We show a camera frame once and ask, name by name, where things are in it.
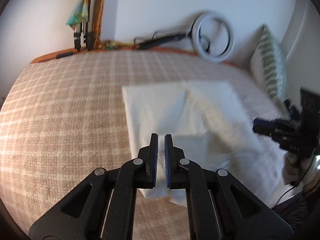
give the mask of black cable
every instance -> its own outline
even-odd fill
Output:
[[[277,201],[277,203],[275,204],[275,206],[280,202],[280,200],[282,199],[282,197],[283,197],[285,194],[287,194],[288,192],[290,192],[291,190],[293,190],[294,188],[296,188],[297,186],[299,186],[300,182],[303,180],[303,178],[305,177],[305,175],[306,175],[306,174],[308,173],[308,171],[310,170],[310,168],[311,168],[311,166],[312,166],[312,164],[313,164],[313,161],[314,161],[315,157],[316,157],[316,156],[314,155],[314,157],[313,157],[313,159],[312,159],[312,161],[311,161],[311,163],[310,163],[310,165],[309,165],[309,168],[308,168],[307,171],[303,174],[302,178],[296,183],[295,186],[293,186],[292,188],[290,188],[289,190],[287,190],[285,193],[282,194],[282,196],[278,199],[278,201]]]
[[[156,32],[153,34],[153,36],[152,36],[152,38],[151,38],[151,40],[153,40],[154,39],[154,37],[156,36]]]
[[[207,53],[210,53],[210,45],[211,45],[211,43],[210,43],[210,39],[206,36],[206,35],[201,35],[200,36],[200,40],[201,39],[204,39],[207,43],[208,43],[208,47],[207,47],[207,49],[205,50]]]

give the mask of black handle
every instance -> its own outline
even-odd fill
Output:
[[[163,43],[167,43],[170,41],[180,41],[183,40],[187,37],[187,34],[176,34],[176,35],[170,35],[170,36],[165,36],[162,38],[157,38],[153,39],[151,41],[145,41],[143,43],[140,43],[139,50],[146,50],[146,49],[151,49],[152,47],[158,46]]]
[[[60,53],[60,54],[57,54],[57,55],[56,55],[56,59],[63,58],[63,57],[68,57],[68,56],[71,56],[71,55],[73,55],[73,51],[68,51],[68,52],[65,52],[65,53]]]

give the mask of blue gripper pad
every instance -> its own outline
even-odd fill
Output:
[[[157,176],[157,164],[158,164],[158,135],[156,137],[156,147],[154,148],[154,162],[153,162],[153,174],[152,183],[153,187],[156,186],[156,176]]]
[[[165,174],[167,180],[167,187],[170,187],[170,165],[169,165],[169,151],[168,151],[168,137],[164,136],[164,158],[165,158]]]

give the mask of white wall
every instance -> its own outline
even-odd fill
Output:
[[[0,16],[0,98],[34,58],[74,46],[66,21],[77,0],[10,0]]]
[[[287,57],[289,98],[300,105],[300,87],[320,94],[320,16],[310,0]]]
[[[301,28],[303,17],[306,11],[306,4],[308,0],[296,0],[296,4],[293,9],[291,21],[283,36],[281,42],[281,48],[283,49],[285,56],[287,57],[292,51],[292,47],[297,40],[299,30]]]
[[[132,42],[157,29],[192,23],[201,11],[216,10],[233,25],[236,45],[231,61],[246,67],[267,23],[281,41],[296,0],[105,0],[102,39]]]

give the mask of pillow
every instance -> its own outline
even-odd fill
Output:
[[[287,98],[285,56],[267,25],[263,26],[262,35],[250,61],[250,69],[256,83],[288,117],[283,103]]]
[[[131,158],[149,145],[151,133],[159,135],[156,187],[141,189],[145,198],[170,196],[171,202],[187,205],[185,190],[168,190],[166,184],[164,135],[171,133],[174,146],[182,148],[186,158],[210,171],[227,169],[268,203],[279,179],[274,174],[281,173],[281,165],[275,168],[275,155],[266,154],[265,145],[252,133],[252,119],[230,83],[130,85],[122,86],[122,95]]]

